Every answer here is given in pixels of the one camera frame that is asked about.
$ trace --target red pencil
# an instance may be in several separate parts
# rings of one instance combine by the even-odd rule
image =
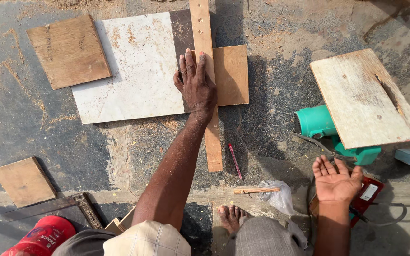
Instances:
[[[232,158],[234,159],[236,171],[238,172],[238,177],[242,179],[242,174],[240,173],[240,168],[238,168],[238,164],[236,163],[235,154],[233,153],[232,144],[229,143],[229,149],[231,150]]]

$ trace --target concrete floor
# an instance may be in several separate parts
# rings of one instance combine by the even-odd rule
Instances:
[[[165,152],[187,114],[82,125],[71,89],[51,89],[25,30],[84,13],[101,20],[187,9],[188,4],[0,1],[0,166],[36,156],[60,194],[90,191],[107,209],[102,211],[107,220],[120,214],[112,211],[135,203],[162,159],[159,148]],[[299,212],[294,220],[306,230],[306,186],[320,151],[288,132],[293,130],[294,111],[322,101],[309,63],[372,48],[410,103],[410,1],[216,0],[210,10],[217,47],[248,45],[250,103],[219,108],[221,142],[232,143],[245,180],[239,181],[227,150],[224,171],[208,173],[202,143],[189,201],[198,209],[209,209],[213,226],[219,225],[213,218],[216,206],[231,202],[284,224],[287,217],[266,203],[231,193],[235,186],[284,180]],[[393,159],[396,148],[408,147],[410,143],[383,146],[379,158],[365,168],[388,184],[379,200],[410,205],[410,167]],[[0,185],[0,207],[11,204]],[[397,213],[368,210],[371,219],[381,222]],[[351,255],[410,255],[410,208],[406,220],[377,229],[357,224]],[[208,224],[198,226],[208,229]],[[216,241],[217,255],[222,248]]]

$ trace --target red bucket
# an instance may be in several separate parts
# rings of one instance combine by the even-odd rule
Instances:
[[[75,229],[65,218],[45,216],[16,245],[1,256],[50,256],[60,244],[75,235]]]

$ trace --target open palm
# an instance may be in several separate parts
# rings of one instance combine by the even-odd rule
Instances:
[[[322,155],[312,164],[316,177],[316,194],[320,202],[350,203],[355,194],[362,188],[363,173],[356,166],[349,175],[345,162],[335,159],[338,170]]]

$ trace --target bare foot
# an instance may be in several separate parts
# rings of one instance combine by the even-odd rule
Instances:
[[[238,206],[230,205],[218,207],[219,217],[221,217],[222,225],[229,233],[236,232],[240,229],[240,218],[249,216],[249,213],[240,209]]]

